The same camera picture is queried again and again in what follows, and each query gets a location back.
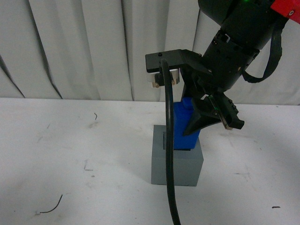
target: white curtain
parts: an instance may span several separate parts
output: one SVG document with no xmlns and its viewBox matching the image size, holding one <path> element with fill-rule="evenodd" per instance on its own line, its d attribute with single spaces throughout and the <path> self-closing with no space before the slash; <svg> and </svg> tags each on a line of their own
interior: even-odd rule
<svg viewBox="0 0 300 225">
<path fill-rule="evenodd" d="M 145 54 L 204 53 L 219 26 L 197 0 L 0 0 L 0 97 L 164 101 L 150 88 Z M 283 31 L 283 57 L 258 84 L 241 77 L 235 103 L 300 104 L 300 26 Z M 268 43 L 247 71 L 262 76 Z M 174 86 L 180 100 L 183 81 Z"/>
</svg>

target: blue block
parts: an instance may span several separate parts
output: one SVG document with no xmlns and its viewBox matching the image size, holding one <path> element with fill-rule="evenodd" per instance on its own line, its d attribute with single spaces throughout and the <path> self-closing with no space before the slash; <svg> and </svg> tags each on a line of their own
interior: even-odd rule
<svg viewBox="0 0 300 225">
<path fill-rule="evenodd" d="M 194 149 L 196 146 L 200 131 L 183 136 L 194 111 L 191 99 L 185 97 L 182 102 L 174 103 L 174 149 Z"/>
</svg>

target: black wire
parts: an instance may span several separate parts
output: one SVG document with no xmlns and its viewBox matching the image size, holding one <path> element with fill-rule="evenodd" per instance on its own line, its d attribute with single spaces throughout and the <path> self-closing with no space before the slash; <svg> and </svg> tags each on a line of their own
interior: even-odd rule
<svg viewBox="0 0 300 225">
<path fill-rule="evenodd" d="M 47 212 L 40 212 L 40 213 L 48 213 L 48 212 L 52 212 L 53 210 L 55 210 L 57 208 L 57 206 L 59 205 L 61 198 L 62 198 L 62 195 L 60 196 L 60 200 L 58 201 L 57 205 L 52 210 L 47 211 Z"/>
<path fill-rule="evenodd" d="M 165 173 L 169 208 L 174 225 L 181 225 L 175 199 L 173 151 L 174 151 L 174 106 L 172 78 L 167 60 L 160 60 L 160 73 L 165 82 L 165 120 L 166 120 L 166 148 L 165 148 Z"/>
</svg>

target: white tabletop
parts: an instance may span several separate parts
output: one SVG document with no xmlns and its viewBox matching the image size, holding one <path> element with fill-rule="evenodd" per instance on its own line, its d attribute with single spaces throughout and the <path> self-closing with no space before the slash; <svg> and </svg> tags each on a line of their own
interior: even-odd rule
<svg viewBox="0 0 300 225">
<path fill-rule="evenodd" d="M 300 224 L 300 106 L 238 109 L 242 130 L 201 131 L 181 223 Z M 150 184 L 154 124 L 164 103 L 0 99 L 0 224 L 171 225 L 166 187 Z"/>
</svg>

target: gray base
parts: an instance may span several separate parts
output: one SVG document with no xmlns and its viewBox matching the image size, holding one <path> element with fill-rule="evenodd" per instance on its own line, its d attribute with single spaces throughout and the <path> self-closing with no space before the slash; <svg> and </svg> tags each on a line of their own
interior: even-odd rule
<svg viewBox="0 0 300 225">
<path fill-rule="evenodd" d="M 165 126 L 154 125 L 151 184 L 166 185 L 165 150 L 163 135 Z M 197 186 L 203 164 L 203 155 L 199 139 L 191 151 L 174 151 L 174 183 L 176 186 Z"/>
</svg>

